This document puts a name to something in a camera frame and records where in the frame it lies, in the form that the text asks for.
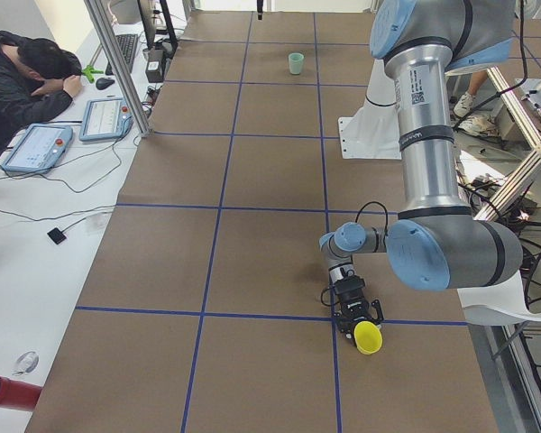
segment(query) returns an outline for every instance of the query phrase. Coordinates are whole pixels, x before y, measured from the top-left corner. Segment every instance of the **shoe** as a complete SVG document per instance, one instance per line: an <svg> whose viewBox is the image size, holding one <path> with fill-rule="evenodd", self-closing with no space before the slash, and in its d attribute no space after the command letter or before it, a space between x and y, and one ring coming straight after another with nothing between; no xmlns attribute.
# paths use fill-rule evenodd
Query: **shoe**
<svg viewBox="0 0 541 433"><path fill-rule="evenodd" d="M489 115L474 115L461 122L459 128L473 137L499 137L499 128Z"/></svg>
<svg viewBox="0 0 541 433"><path fill-rule="evenodd" d="M463 96L459 98L457 104L453 108L453 113L457 117L465 117L472 109L473 103L475 102L475 97L470 95L468 92L463 93Z"/></svg>

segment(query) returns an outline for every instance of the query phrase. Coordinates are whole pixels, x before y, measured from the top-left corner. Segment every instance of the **red cylinder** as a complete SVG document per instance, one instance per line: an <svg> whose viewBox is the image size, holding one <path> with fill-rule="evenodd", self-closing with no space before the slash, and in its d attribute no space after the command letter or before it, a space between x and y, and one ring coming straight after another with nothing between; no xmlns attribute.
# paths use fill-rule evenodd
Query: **red cylinder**
<svg viewBox="0 0 541 433"><path fill-rule="evenodd" d="M42 387L0 376L0 408L28 410L36 407Z"/></svg>

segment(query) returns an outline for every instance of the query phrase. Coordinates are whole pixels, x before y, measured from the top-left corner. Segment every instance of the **keyboard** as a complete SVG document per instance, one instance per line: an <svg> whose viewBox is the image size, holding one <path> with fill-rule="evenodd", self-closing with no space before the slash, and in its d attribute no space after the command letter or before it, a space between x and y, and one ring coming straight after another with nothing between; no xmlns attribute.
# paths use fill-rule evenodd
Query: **keyboard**
<svg viewBox="0 0 541 433"><path fill-rule="evenodd" d="M138 44L138 34L117 34L116 41L118 42L120 51L123 53L124 61L128 66L128 71L132 72L134 65L134 55L136 54L136 46ZM110 63L106 65L105 74L114 75Z"/></svg>

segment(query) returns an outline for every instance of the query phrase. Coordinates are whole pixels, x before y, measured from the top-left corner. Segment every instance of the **person's leg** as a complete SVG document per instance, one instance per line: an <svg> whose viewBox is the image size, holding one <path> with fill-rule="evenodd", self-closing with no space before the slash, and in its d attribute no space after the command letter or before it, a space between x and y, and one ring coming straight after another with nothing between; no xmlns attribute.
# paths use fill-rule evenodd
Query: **person's leg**
<svg viewBox="0 0 541 433"><path fill-rule="evenodd" d="M467 113L472 110L472 106L475 102L477 92L479 91L483 83L487 81L487 77L488 75L486 70L480 70L479 72L474 72L471 75L471 81L469 82L469 87L467 88L467 91L463 93L463 95L453 108L454 115L456 115L457 117L465 117Z"/></svg>

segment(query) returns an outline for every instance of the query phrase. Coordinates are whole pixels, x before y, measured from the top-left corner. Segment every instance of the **tablet device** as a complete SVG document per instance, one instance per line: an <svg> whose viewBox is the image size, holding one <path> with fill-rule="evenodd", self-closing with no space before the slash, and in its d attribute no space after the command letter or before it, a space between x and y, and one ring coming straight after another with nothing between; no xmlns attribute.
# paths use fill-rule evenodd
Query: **tablet device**
<svg viewBox="0 0 541 433"><path fill-rule="evenodd" d="M79 139L81 142L101 142L122 138L132 124L133 116L121 97L91 100L87 102Z"/></svg>
<svg viewBox="0 0 541 433"><path fill-rule="evenodd" d="M31 124L12 149L2 170L44 173L51 169L72 140L72 128L50 124Z"/></svg>

